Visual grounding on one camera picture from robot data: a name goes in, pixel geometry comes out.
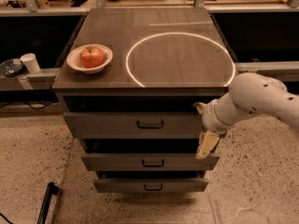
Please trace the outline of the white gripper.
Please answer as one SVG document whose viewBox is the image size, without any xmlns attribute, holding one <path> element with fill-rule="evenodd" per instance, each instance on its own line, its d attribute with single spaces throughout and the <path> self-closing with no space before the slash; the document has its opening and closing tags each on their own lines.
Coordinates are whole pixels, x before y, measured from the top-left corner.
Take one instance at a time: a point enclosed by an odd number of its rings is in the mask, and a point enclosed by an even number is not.
<svg viewBox="0 0 299 224">
<path fill-rule="evenodd" d="M 193 106 L 202 115 L 203 124 L 208 130 L 200 133 L 199 146 L 195 153 L 195 158 L 202 160 L 220 141 L 219 134 L 231 129 L 239 121 L 241 114 L 229 94 L 223 95 L 220 99 L 214 99 L 208 104 L 196 102 Z"/>
</svg>

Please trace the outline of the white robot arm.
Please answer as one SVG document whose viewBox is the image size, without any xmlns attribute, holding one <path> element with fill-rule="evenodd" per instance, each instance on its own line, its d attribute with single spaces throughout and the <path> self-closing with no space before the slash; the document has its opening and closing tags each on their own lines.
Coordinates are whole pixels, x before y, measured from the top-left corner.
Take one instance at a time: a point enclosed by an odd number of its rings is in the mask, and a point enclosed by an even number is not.
<svg viewBox="0 0 299 224">
<path fill-rule="evenodd" d="M 237 75 L 221 98 L 208 104 L 197 102 L 194 106 L 204 126 L 195 153 L 198 160 L 205 159 L 237 122 L 260 114 L 299 130 L 299 96 L 289 93 L 281 81 L 255 73 Z"/>
</svg>

